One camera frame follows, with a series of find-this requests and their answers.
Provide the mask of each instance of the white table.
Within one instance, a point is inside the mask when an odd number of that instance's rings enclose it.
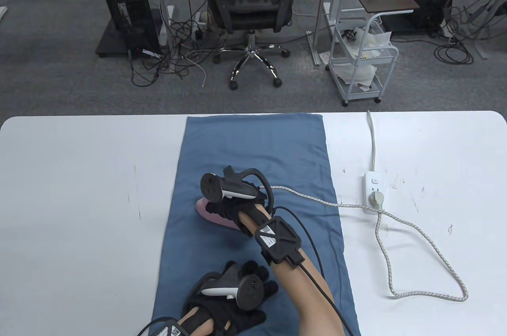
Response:
[[[0,336],[135,335],[150,320],[186,117],[19,117],[3,125]],[[341,209],[362,334],[505,334],[504,119],[442,112],[373,120],[377,170],[389,179],[385,209],[433,238],[470,299],[388,299],[375,217]],[[366,114],[324,114],[324,125],[339,200],[361,202],[371,153]],[[460,295],[422,238],[385,224],[398,290]]]

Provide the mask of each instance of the braided cord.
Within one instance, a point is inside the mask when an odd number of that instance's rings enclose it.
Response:
[[[367,207],[365,205],[359,205],[359,204],[335,204],[335,203],[330,203],[330,202],[327,202],[324,200],[317,199],[317,198],[309,196],[309,195],[301,194],[301,193],[299,193],[293,189],[290,189],[288,187],[285,187],[285,186],[271,186],[271,188],[274,190],[277,190],[277,189],[278,190],[286,190],[286,191],[289,191],[289,192],[291,192],[295,195],[298,195],[302,198],[313,200],[313,201],[319,202],[321,204],[328,205],[330,207],[363,208],[363,209],[368,209],[370,211],[377,212],[378,218],[377,218],[377,224],[375,225],[375,238],[377,239],[377,243],[379,244],[380,250],[382,251],[382,254],[384,255],[384,258],[385,258],[385,261],[387,264],[387,274],[388,274],[388,278],[389,278],[389,290],[391,291],[391,293],[393,294],[395,299],[406,298],[407,296],[432,296],[433,298],[450,300],[452,302],[464,302],[465,300],[467,300],[469,298],[469,292],[468,292],[467,287],[465,286],[463,280],[458,276],[456,271],[454,271],[451,264],[449,264],[449,262],[446,260],[444,255],[440,252],[440,250],[436,246],[435,242],[433,242],[433,240],[431,240],[431,238],[429,238],[429,236],[426,233],[424,233],[422,231],[422,229],[420,227],[418,227],[417,225],[412,224],[411,222],[402,220],[402,219],[392,215],[391,213],[384,211],[382,209],[381,205],[377,205],[376,208],[371,208],[371,207]],[[404,225],[414,228],[422,237],[424,237],[426,239],[426,241],[429,242],[431,247],[435,250],[436,254],[440,257],[442,262],[445,264],[445,266],[447,267],[447,269],[451,273],[452,277],[459,284],[459,287],[461,288],[461,292],[463,293],[463,296],[461,296],[461,297],[451,296],[451,295],[440,294],[440,293],[430,292],[430,291],[407,291],[407,292],[401,292],[401,293],[396,292],[395,289],[393,288],[393,272],[391,269],[391,261],[389,260],[389,256],[387,255],[387,251],[386,251],[384,245],[382,244],[382,241],[380,240],[380,236],[379,236],[379,229],[380,229],[380,222],[382,220],[382,215],[386,215],[386,216],[390,217],[391,219],[399,222],[400,224],[404,224]]]

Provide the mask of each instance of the qr code label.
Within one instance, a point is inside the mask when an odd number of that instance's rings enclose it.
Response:
[[[174,325],[171,328],[171,336],[179,336],[181,332]]]

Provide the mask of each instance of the chrome chair base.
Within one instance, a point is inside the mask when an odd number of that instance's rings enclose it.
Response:
[[[238,83],[236,82],[235,78],[239,74],[239,71],[241,70],[241,67],[245,65],[245,63],[248,61],[248,59],[253,58],[261,61],[264,63],[266,68],[268,68],[269,72],[271,72],[271,75],[273,76],[273,86],[276,88],[280,88],[282,85],[282,80],[280,77],[278,77],[278,73],[276,72],[276,68],[274,65],[271,64],[271,62],[259,54],[261,51],[265,50],[271,50],[273,48],[277,48],[281,50],[282,56],[285,58],[288,58],[290,56],[290,51],[285,49],[284,47],[280,46],[279,44],[270,44],[266,46],[261,47],[255,47],[255,33],[249,32],[248,33],[248,46],[246,48],[241,47],[223,47],[220,50],[218,50],[214,56],[213,56],[213,62],[214,63],[220,63],[220,56],[224,52],[243,52],[245,55],[239,60],[239,62],[236,63],[234,66],[234,69],[232,70],[231,77],[229,79],[229,88],[233,91],[238,89]]]

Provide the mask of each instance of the white sneaker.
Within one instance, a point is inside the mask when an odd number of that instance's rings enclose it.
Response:
[[[6,11],[7,11],[7,6],[0,6],[0,21],[2,20],[2,17],[4,16]]]

